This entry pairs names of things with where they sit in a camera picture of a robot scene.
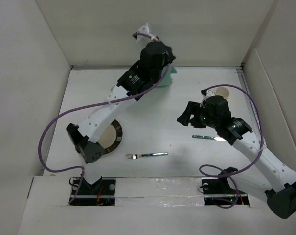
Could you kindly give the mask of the green patterned cloth placemat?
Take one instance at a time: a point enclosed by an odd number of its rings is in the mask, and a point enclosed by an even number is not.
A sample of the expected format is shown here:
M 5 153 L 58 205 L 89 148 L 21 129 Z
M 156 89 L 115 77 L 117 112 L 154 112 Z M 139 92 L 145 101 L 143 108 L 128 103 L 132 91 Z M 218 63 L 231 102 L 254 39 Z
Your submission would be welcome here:
M 177 74 L 177 70 L 171 64 L 165 66 L 161 72 L 162 81 L 157 85 L 157 87 L 169 86 L 173 83 L 172 74 Z

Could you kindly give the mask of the knife with green handle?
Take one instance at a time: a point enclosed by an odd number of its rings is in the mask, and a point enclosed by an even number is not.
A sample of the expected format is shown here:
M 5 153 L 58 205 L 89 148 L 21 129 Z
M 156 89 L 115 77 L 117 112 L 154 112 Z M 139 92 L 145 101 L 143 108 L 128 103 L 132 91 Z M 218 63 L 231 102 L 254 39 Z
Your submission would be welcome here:
M 222 137 L 204 136 L 204 135 L 192 135 L 192 138 L 203 139 L 203 140 L 226 141 Z

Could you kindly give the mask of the yellow paper cup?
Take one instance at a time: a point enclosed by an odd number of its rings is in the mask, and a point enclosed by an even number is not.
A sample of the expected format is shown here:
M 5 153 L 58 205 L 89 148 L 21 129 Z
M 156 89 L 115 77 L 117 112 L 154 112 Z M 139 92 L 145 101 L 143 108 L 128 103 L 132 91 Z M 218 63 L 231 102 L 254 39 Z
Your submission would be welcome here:
M 227 100 L 229 98 L 230 92 L 226 87 L 218 87 L 214 94 Z

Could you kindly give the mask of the silver fork green handle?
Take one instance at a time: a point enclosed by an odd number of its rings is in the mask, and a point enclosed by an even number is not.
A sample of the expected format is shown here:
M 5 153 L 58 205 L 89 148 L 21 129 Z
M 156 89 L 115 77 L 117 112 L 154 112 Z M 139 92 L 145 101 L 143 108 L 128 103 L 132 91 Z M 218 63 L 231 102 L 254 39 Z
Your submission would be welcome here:
M 146 154 L 125 154 L 125 158 L 130 160 L 135 160 L 139 158 L 167 156 L 167 155 L 169 155 L 168 152 L 146 153 Z

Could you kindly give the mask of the dark rimmed beige plate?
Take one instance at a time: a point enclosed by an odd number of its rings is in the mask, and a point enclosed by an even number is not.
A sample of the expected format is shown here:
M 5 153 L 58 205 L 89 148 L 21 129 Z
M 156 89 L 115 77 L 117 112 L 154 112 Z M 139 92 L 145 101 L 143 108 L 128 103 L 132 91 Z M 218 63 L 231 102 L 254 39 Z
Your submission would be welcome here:
M 98 143 L 104 148 L 104 155 L 116 150 L 123 137 L 121 124 L 115 119 L 102 133 Z

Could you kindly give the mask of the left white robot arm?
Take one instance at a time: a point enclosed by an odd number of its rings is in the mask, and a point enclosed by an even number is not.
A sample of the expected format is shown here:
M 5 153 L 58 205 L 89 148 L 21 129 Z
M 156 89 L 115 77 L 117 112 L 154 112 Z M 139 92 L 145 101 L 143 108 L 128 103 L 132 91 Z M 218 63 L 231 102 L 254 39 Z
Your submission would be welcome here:
M 170 70 L 175 60 L 171 47 L 163 42 L 149 42 L 135 62 L 113 86 L 107 104 L 94 110 L 79 124 L 70 123 L 66 131 L 75 150 L 86 163 L 93 163 L 105 153 L 99 139 L 103 132 L 128 107 L 143 96 L 143 92 L 156 85 Z

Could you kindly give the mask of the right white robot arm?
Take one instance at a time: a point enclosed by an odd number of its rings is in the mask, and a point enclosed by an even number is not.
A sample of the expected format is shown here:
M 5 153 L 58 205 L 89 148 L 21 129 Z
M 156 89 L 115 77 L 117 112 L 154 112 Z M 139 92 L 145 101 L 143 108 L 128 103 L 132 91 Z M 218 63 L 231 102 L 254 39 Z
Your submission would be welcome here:
M 201 103 L 190 101 L 177 122 L 194 128 L 213 128 L 219 137 L 247 157 L 268 181 L 259 185 L 247 183 L 242 191 L 256 192 L 257 197 L 265 200 L 271 211 L 282 219 L 296 212 L 296 172 L 265 148 L 243 119 L 231 115 L 223 97 L 211 96 Z

